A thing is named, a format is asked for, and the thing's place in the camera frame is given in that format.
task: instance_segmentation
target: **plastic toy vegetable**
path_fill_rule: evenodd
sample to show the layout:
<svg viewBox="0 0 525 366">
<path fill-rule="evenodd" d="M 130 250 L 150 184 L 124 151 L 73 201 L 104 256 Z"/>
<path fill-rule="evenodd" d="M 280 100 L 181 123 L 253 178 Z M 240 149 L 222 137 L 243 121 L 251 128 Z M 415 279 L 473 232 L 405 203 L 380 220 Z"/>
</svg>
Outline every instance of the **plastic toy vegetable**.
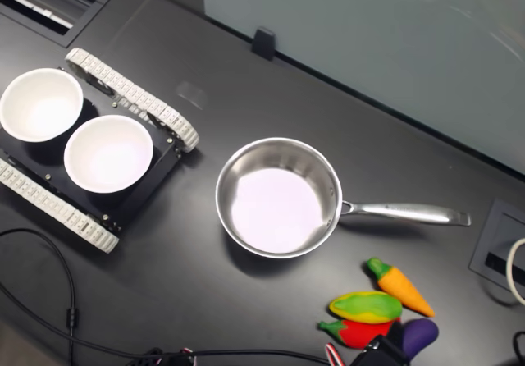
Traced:
<svg viewBox="0 0 525 366">
<path fill-rule="evenodd" d="M 332 313 L 357 323 L 388 323 L 402 310 L 401 302 L 381 291 L 350 292 L 330 303 Z"/>
<path fill-rule="evenodd" d="M 399 299 L 409 309 L 427 317 L 434 317 L 432 307 L 398 268 L 383 263 L 379 258 L 370 258 L 367 264 L 376 274 L 377 284 L 384 292 Z"/>
<path fill-rule="evenodd" d="M 403 332 L 403 352 L 412 360 L 419 351 L 432 344 L 439 336 L 437 325 L 430 319 L 416 319 L 407 323 Z"/>
<path fill-rule="evenodd" d="M 334 321 L 333 323 L 319 323 L 319 328 L 330 333 L 342 344 L 362 350 L 377 335 L 386 336 L 392 323 L 394 321 L 373 325 L 354 321 Z"/>
</svg>

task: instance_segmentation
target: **power outlet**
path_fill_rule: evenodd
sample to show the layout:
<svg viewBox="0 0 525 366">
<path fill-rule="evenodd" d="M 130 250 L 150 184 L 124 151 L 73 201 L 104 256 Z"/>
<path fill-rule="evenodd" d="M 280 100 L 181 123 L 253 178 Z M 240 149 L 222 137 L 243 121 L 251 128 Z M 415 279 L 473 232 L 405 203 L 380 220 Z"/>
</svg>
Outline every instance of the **power outlet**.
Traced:
<svg viewBox="0 0 525 366">
<path fill-rule="evenodd" d="M 477 242 L 470 268 L 509 289 L 505 276 L 507 257 L 512 244 L 522 238 L 525 238 L 525 213 L 506 202 L 496 200 Z M 525 247 L 521 247 L 516 253 L 513 276 L 518 291 L 525 293 Z"/>
</svg>

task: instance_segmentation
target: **saucepan handle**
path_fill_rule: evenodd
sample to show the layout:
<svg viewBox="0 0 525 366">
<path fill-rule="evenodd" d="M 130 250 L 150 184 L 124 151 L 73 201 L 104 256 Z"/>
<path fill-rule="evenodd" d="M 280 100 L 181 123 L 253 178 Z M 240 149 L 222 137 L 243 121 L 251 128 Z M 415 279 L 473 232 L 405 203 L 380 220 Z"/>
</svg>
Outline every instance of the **saucepan handle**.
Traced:
<svg viewBox="0 0 525 366">
<path fill-rule="evenodd" d="M 471 224 L 468 213 L 430 204 L 351 204 L 343 201 L 341 215 L 345 214 L 370 214 L 436 225 L 470 226 Z"/>
</svg>

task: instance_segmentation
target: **wire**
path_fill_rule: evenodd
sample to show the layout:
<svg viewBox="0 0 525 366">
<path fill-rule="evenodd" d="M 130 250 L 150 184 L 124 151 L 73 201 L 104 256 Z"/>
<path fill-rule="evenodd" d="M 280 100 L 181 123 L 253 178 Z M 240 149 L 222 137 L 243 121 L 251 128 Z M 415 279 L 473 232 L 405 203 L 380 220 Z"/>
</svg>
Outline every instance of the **wire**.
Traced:
<svg viewBox="0 0 525 366">
<path fill-rule="evenodd" d="M 516 256 L 516 251 L 522 245 L 525 245 L 525 238 L 518 240 L 510 248 L 509 257 L 507 258 L 507 283 L 509 284 L 509 289 L 512 292 L 512 295 L 518 300 L 519 303 L 525 305 L 525 299 L 519 294 L 514 284 L 514 279 L 512 277 L 512 266 L 514 264 L 514 257 Z"/>
<path fill-rule="evenodd" d="M 523 358 L 522 351 L 519 350 L 519 343 L 518 343 L 518 338 L 521 335 L 525 335 L 525 331 L 514 333 L 514 336 L 512 338 L 512 347 L 514 348 L 514 353 L 516 353 L 516 357 L 519 360 L 519 364 L 521 366 L 525 366 L 525 359 Z"/>
<path fill-rule="evenodd" d="M 49 245 L 51 245 L 53 251 L 55 251 L 55 253 L 58 255 L 58 258 L 61 260 L 62 265 L 65 267 L 68 279 L 70 279 L 70 283 L 73 284 L 71 272 L 69 268 L 67 267 L 66 260 L 62 256 L 62 253 L 60 252 L 58 247 L 56 247 L 55 244 L 49 238 L 46 237 L 46 235 L 39 233 L 37 231 L 31 230 L 31 229 L 16 228 L 16 229 L 11 229 L 9 231 L 0 232 L 0 236 L 7 235 L 9 233 L 23 232 L 23 231 L 37 235 L 40 238 L 44 239 Z M 75 299 L 74 297 L 75 287 L 71 286 L 71 288 L 72 288 L 71 293 L 73 294 L 72 299 L 74 300 Z M 31 309 L 28 309 L 1 282 L 0 282 L 0 291 L 3 292 L 3 294 L 11 302 L 13 302 L 15 306 L 17 306 L 19 309 L 21 309 L 24 313 L 26 313 L 30 317 L 32 317 L 32 319 L 34 319 L 37 323 L 39 323 L 43 327 L 46 327 L 48 330 L 55 333 L 56 335 L 59 335 L 60 337 L 70 341 L 70 343 L 76 343 L 78 345 L 83 345 L 85 347 L 90 348 L 91 350 L 100 351 L 100 352 L 103 352 L 109 355 L 120 356 L 122 358 L 160 359 L 160 358 L 165 358 L 165 357 L 184 358 L 184 357 L 215 356 L 215 355 L 276 355 L 276 356 L 285 356 L 285 357 L 290 357 L 290 358 L 304 359 L 304 360 L 316 362 L 319 364 L 329 364 L 329 362 L 324 358 L 320 358 L 314 355 L 302 354 L 300 352 L 288 351 L 288 350 L 203 350 L 203 351 L 194 351 L 188 354 L 181 353 L 181 352 L 166 352 L 161 355 L 132 354 L 132 353 L 125 352 L 125 351 L 114 350 L 113 348 L 106 347 L 104 345 L 99 345 L 96 343 L 92 343 L 90 341 L 79 339 L 78 337 L 68 335 L 67 333 L 55 327 L 51 323 L 47 322 L 45 319 L 40 317 L 38 314 L 34 313 Z"/>
<path fill-rule="evenodd" d="M 70 310 L 71 312 L 74 313 L 75 312 L 75 282 L 73 281 L 73 275 L 71 274 L 71 270 L 69 269 L 69 266 L 67 266 L 67 262 L 64 259 L 64 256 L 62 255 L 58 247 L 56 247 L 55 244 L 48 237 L 46 237 L 46 235 L 38 231 L 35 231 L 33 229 L 29 229 L 29 228 L 9 229 L 7 231 L 0 232 L 0 237 L 5 236 L 5 235 L 10 235 L 12 233 L 20 233 L 20 232 L 30 233 L 31 235 L 38 236 L 40 239 L 44 240 L 49 245 L 49 247 L 51 247 L 55 255 L 58 257 L 58 260 L 60 261 L 60 264 L 62 265 L 64 272 L 66 273 L 66 276 L 67 276 L 67 281 L 69 284 Z M 72 340 L 75 338 L 74 330 L 75 330 L 75 327 L 71 324 L 69 326 L 69 336 L 68 336 L 69 345 L 68 345 L 68 351 L 67 351 L 67 362 L 70 366 L 74 365 L 74 344 L 73 344 L 74 341 Z"/>
</svg>

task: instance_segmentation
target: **red pepper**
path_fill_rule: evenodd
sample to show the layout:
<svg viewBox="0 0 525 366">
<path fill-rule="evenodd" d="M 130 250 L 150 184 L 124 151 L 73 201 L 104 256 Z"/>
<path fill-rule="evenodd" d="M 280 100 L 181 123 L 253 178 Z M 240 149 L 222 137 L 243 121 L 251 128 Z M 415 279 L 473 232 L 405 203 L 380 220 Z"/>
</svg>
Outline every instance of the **red pepper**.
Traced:
<svg viewBox="0 0 525 366">
<path fill-rule="evenodd" d="M 333 323 L 319 323 L 319 327 L 323 331 L 329 332 L 342 344 L 352 348 L 363 349 L 377 335 L 386 336 L 394 321 L 374 324 L 334 321 Z"/>
</svg>

